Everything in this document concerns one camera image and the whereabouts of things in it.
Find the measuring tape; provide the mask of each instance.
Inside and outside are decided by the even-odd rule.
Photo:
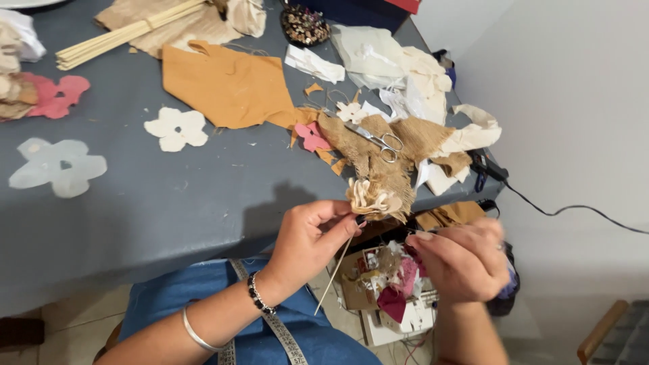
[[[228,261],[230,261],[234,271],[237,273],[239,280],[244,282],[248,280],[248,271],[243,267],[241,260],[230,259]],[[262,318],[269,326],[271,326],[275,336],[280,340],[284,351],[286,351],[286,355],[288,355],[291,365],[308,365],[306,358],[304,358],[304,354],[302,354],[302,350],[300,350],[300,346],[297,345],[297,342],[293,336],[291,336],[288,329],[286,329],[286,326],[282,323],[280,318],[266,313],[262,314]],[[237,361],[234,354],[234,339],[231,339],[225,346],[225,349],[219,352],[218,360],[219,365],[236,365]]]

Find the white wall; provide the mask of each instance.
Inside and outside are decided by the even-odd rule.
[[[496,116],[492,151],[542,208],[649,230],[647,14],[644,0],[520,0],[455,59],[459,98]],[[586,210],[548,218],[508,190],[498,205],[522,277],[500,322],[510,355],[577,364],[615,299],[649,298],[649,236]]]
[[[516,0],[422,0],[412,16],[428,48],[460,57]]]

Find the woman's left hand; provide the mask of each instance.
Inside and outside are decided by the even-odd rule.
[[[314,201],[287,211],[273,255],[255,278],[261,297],[274,292],[275,301],[281,302],[313,279],[350,237],[361,234],[365,222],[359,226],[356,216],[349,202],[340,200]]]

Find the black beaded bracelet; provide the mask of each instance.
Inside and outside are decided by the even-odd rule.
[[[257,292],[257,288],[254,285],[254,276],[257,274],[257,271],[253,272],[250,274],[248,277],[248,293],[250,293],[250,297],[254,301],[254,304],[259,308],[260,311],[266,313],[266,314],[272,314],[275,315],[276,313],[276,308],[271,308],[268,307],[262,300],[262,297],[259,296],[259,293]]]

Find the silver scissors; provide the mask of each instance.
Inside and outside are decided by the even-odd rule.
[[[360,125],[353,124],[351,121],[346,121],[345,126],[349,128],[350,130],[354,131],[356,134],[360,135],[361,137],[365,138],[366,140],[372,142],[373,144],[377,145],[378,147],[381,148],[381,158],[385,162],[394,162],[397,160],[397,152],[400,152],[402,149],[404,149],[404,143],[401,142],[399,137],[395,136],[392,133],[385,133],[381,138],[371,134],[370,132],[367,131],[367,129],[361,127]],[[399,143],[398,147],[392,147],[391,145],[387,144],[385,138],[390,137],[397,141]]]

